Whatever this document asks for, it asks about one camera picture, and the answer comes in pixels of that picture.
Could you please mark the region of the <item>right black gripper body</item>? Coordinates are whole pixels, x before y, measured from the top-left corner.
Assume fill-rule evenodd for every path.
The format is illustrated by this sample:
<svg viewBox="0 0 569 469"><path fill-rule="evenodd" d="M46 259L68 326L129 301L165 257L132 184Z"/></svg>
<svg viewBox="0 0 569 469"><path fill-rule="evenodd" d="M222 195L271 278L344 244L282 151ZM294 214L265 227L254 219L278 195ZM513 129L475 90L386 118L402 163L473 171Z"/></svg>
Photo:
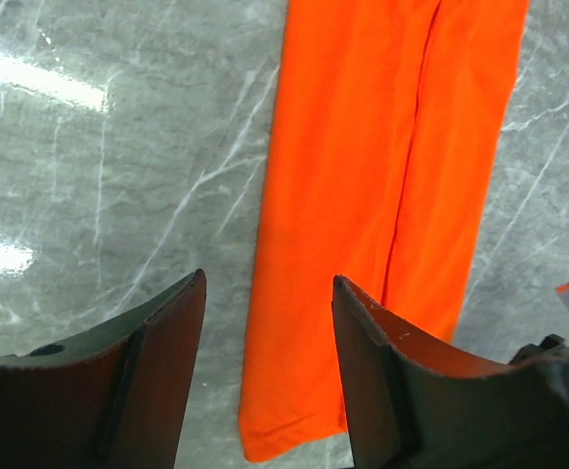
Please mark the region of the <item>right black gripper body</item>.
<svg viewBox="0 0 569 469"><path fill-rule="evenodd" d="M523 362L547 357L569 359L569 346L564 338L556 334L550 334L539 344L529 343L521 347L508 364L520 365Z"/></svg>

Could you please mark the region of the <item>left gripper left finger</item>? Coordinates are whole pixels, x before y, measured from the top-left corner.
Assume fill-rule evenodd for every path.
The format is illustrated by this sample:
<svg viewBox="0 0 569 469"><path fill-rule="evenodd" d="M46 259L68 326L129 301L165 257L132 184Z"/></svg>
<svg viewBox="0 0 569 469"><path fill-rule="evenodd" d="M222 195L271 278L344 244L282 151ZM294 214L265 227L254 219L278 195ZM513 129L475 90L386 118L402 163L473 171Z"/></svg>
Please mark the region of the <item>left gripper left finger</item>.
<svg viewBox="0 0 569 469"><path fill-rule="evenodd" d="M0 468L171 468L206 303L197 270L146 303L0 357Z"/></svg>

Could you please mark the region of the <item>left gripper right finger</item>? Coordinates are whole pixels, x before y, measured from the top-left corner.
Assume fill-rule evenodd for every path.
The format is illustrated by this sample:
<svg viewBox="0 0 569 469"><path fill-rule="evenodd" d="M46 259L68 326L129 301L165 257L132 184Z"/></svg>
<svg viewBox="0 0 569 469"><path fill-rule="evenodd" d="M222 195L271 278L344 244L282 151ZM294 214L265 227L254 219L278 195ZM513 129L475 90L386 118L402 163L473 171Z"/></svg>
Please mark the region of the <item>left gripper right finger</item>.
<svg viewBox="0 0 569 469"><path fill-rule="evenodd" d="M569 468L569 359L509 365L445 343L334 279L357 468Z"/></svg>

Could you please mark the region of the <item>orange t shirt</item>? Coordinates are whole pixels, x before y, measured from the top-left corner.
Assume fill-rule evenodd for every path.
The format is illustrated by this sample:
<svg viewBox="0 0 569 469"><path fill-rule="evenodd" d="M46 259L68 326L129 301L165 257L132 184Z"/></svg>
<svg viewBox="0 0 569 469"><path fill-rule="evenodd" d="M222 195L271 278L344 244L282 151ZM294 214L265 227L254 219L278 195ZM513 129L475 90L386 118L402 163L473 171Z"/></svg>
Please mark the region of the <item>orange t shirt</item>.
<svg viewBox="0 0 569 469"><path fill-rule="evenodd" d="M241 379L247 461L347 428L335 276L453 338L528 9L289 3Z"/></svg>

